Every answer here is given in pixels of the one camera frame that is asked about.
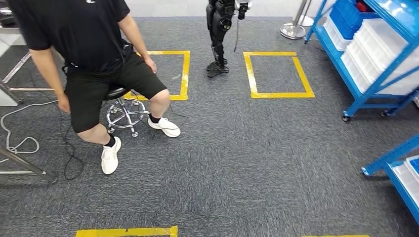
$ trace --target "floor marking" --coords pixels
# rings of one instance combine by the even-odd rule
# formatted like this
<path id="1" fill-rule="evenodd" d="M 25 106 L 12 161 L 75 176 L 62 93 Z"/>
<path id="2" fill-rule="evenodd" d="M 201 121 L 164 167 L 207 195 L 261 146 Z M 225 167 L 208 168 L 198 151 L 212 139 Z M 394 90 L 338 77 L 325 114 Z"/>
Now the floor marking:
<path id="1" fill-rule="evenodd" d="M 177 226 L 170 228 L 136 228 L 110 230 L 79 230 L 76 237 L 169 236 L 177 237 Z"/>
<path id="2" fill-rule="evenodd" d="M 348 236 L 303 236 L 303 237 L 370 237 L 367 235 L 348 235 Z"/>
<path id="3" fill-rule="evenodd" d="M 191 51 L 149 51 L 150 55 L 183 55 L 182 79 L 180 81 L 180 94 L 170 95 L 170 100 L 187 100 L 188 99 L 188 85 L 189 85 L 189 65 L 191 60 Z M 124 95 L 124 99 L 138 99 L 147 100 L 142 95 L 135 95 L 128 92 Z"/>
<path id="4" fill-rule="evenodd" d="M 248 72 L 249 86 L 251 91 L 251 98 L 314 98 L 314 92 L 311 89 L 310 83 L 302 69 L 301 63 L 297 58 L 296 52 L 243 52 L 245 57 L 246 69 Z M 251 56 L 288 56 L 293 58 L 294 66 L 304 86 L 305 92 L 268 92 L 262 93 L 257 91 L 256 79 L 254 77 L 253 65 L 251 63 Z"/>

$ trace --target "blue metal shelf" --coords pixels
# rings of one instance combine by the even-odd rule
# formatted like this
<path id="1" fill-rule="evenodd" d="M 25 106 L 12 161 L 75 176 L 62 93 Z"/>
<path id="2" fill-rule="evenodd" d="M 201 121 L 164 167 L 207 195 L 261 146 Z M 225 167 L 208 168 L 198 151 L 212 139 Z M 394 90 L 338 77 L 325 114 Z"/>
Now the blue metal shelf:
<path id="1" fill-rule="evenodd" d="M 326 51 L 327 55 L 329 56 L 330 60 L 332 61 L 337 71 L 339 72 L 340 76 L 342 77 L 349 91 L 352 93 L 352 96 L 354 98 L 361 97 L 362 93 L 359 91 L 358 87 L 356 86 L 355 82 L 353 81 L 351 75 L 349 74 L 348 70 L 346 69 L 345 65 L 343 64 L 340 58 L 343 52 L 338 51 L 335 48 L 335 46 L 332 43 L 332 40 L 330 39 L 329 35 L 327 34 L 323 26 L 315 26 L 313 30 L 316 33 L 316 36 L 319 39 L 319 42 L 322 44 L 323 49 Z M 377 94 L 377 95 L 373 95 L 373 97 L 386 98 L 386 97 L 394 97 L 394 96 Z"/>
<path id="2" fill-rule="evenodd" d="M 412 196 L 410 196 L 410 194 L 407 192 L 406 188 L 404 187 L 400 179 L 397 177 L 397 174 L 393 170 L 394 167 L 397 167 L 399 165 L 402 165 L 402 163 L 394 162 L 392 164 L 387 164 L 387 166 L 384 167 L 384 170 L 387 173 L 393 185 L 396 187 L 406 206 L 409 208 L 416 222 L 419 224 L 419 206 L 415 203 Z"/>
<path id="3" fill-rule="evenodd" d="M 364 0 L 406 41 L 419 36 L 418 0 Z"/>
<path id="4" fill-rule="evenodd" d="M 403 51 L 395 58 L 395 60 L 384 70 L 384 72 L 377 78 L 377 80 L 364 92 L 361 93 L 353 81 L 351 75 L 346 69 L 344 63 L 340 59 L 343 52 L 336 50 L 333 45 L 329 35 L 323 26 L 318 26 L 319 20 L 323 17 L 323 9 L 328 0 L 323 0 L 320 5 L 317 16 L 314 19 L 314 24 L 310 28 L 305 38 L 307 43 L 310 40 L 310 37 L 313 33 L 316 34 L 323 48 L 325 49 L 327 55 L 332 61 L 333 65 L 336 67 L 346 86 L 352 93 L 354 97 L 353 103 L 343 111 L 343 120 L 350 121 L 353 115 L 359 109 L 366 108 L 384 108 L 385 110 L 381 113 L 382 116 L 393 116 L 396 115 L 403 107 L 408 103 L 412 102 L 415 96 L 419 94 L 419 87 L 413 90 L 408 95 L 385 95 L 378 94 L 383 89 L 391 86 L 392 84 L 402 80 L 405 77 L 410 76 L 414 72 L 419 70 L 418 66 L 414 69 L 404 73 L 398 78 L 392 80 L 389 83 L 383 84 L 386 79 L 393 73 L 393 71 L 400 66 L 400 64 L 406 60 L 409 55 L 418 47 L 419 45 L 419 1 L 418 0 L 366 0 L 372 4 L 373 9 L 384 19 L 389 22 L 390 26 L 394 27 L 397 32 L 403 35 L 408 39 L 407 46 Z M 372 104 L 367 103 L 371 98 L 386 98 L 386 99 L 395 99 L 395 103 L 380 103 Z"/>
<path id="5" fill-rule="evenodd" d="M 394 168 L 404 165 L 402 161 L 399 161 L 403 156 L 419 147 L 419 135 L 412 137 L 404 144 L 398 146 L 394 150 L 386 153 L 379 159 L 362 167 L 362 172 L 366 176 L 373 175 L 379 170 L 384 170 L 391 182 L 396 187 L 406 206 L 409 208 L 416 222 L 419 224 L 419 206 L 415 203 L 412 196 L 406 190 L 403 183 L 400 181 L 397 174 L 394 172 Z"/>

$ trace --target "black sock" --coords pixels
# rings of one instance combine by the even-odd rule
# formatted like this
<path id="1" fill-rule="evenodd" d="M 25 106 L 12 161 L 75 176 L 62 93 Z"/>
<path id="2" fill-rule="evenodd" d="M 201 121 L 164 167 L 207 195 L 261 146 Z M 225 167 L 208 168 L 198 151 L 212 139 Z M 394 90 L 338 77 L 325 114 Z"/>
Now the black sock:
<path id="1" fill-rule="evenodd" d="M 153 122 L 153 123 L 159 123 L 160 118 L 155 118 L 151 114 L 149 114 L 149 116 L 150 116 L 151 122 Z"/>
<path id="2" fill-rule="evenodd" d="M 105 147 L 113 147 L 115 145 L 115 137 L 112 134 L 109 134 L 111 136 L 111 139 L 109 140 L 108 144 L 105 145 Z"/>

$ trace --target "chrome stool base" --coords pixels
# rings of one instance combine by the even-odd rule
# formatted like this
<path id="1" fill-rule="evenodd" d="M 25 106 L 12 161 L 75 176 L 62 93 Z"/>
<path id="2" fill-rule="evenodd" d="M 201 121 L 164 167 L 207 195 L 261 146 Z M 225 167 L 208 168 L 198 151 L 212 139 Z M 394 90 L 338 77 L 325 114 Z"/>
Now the chrome stool base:
<path id="1" fill-rule="evenodd" d="M 138 136 L 138 132 L 135 131 L 134 125 L 141 121 L 144 115 L 148 115 L 150 112 L 145 110 L 144 104 L 136 99 L 124 99 L 120 97 L 106 112 L 106 119 L 108 121 L 108 132 L 113 133 L 115 128 L 130 128 L 131 135 L 133 137 Z M 111 116 L 119 115 L 115 119 L 111 119 Z M 122 123 L 120 120 L 126 119 L 127 122 Z"/>

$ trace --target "person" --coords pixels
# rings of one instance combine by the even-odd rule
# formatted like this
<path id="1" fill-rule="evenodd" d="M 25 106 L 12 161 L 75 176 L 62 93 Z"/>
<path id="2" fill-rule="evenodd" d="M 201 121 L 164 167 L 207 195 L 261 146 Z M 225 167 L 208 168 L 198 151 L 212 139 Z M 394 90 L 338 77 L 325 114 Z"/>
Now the person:
<path id="1" fill-rule="evenodd" d="M 162 117 L 170 103 L 156 64 L 124 0 L 9 0 L 40 74 L 53 88 L 58 106 L 71 115 L 73 130 L 86 142 L 103 145 L 102 170 L 118 167 L 121 140 L 99 123 L 110 84 L 132 88 L 150 100 L 148 124 L 168 137 L 180 129 Z M 121 30 L 130 41 L 121 36 Z M 51 48 L 65 59 L 63 89 Z"/>

